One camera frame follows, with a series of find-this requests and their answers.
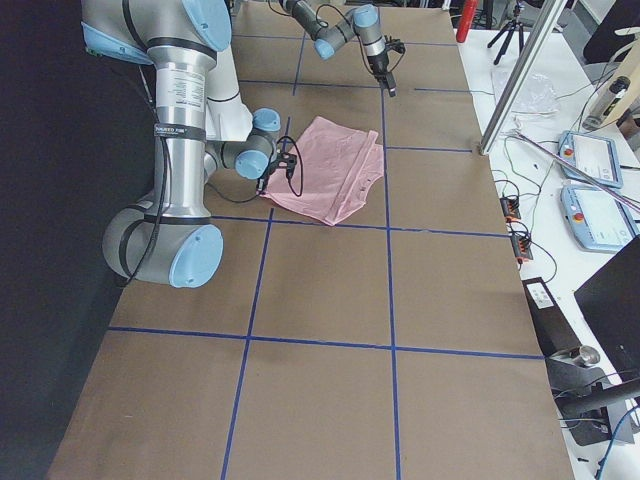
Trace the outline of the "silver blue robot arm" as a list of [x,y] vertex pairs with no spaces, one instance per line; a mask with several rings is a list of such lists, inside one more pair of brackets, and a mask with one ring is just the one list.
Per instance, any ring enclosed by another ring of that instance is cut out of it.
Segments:
[[224,248],[205,185],[222,168],[261,179],[277,156],[279,114],[244,105],[222,1],[86,1],[82,27],[93,53],[156,71],[154,187],[111,220],[104,258],[128,279],[200,287]]
[[379,8],[364,4],[341,12],[330,3],[278,1],[279,8],[267,5],[272,12],[294,19],[313,41],[318,56],[328,61],[339,50],[355,41],[365,71],[382,91],[397,95],[394,70],[403,59],[406,47],[402,40],[382,31]]

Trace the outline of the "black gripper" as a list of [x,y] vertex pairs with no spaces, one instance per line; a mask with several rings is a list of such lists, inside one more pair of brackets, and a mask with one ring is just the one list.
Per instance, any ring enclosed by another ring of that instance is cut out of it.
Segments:
[[267,165],[262,175],[257,179],[256,194],[258,196],[266,195],[266,188],[268,186],[269,179],[271,175],[275,172],[275,170],[276,170],[276,161],[273,160]]
[[390,97],[395,97],[397,94],[397,87],[394,75],[388,71],[388,54],[379,53],[377,55],[369,55],[368,65],[373,77],[381,83],[382,88],[388,92]]

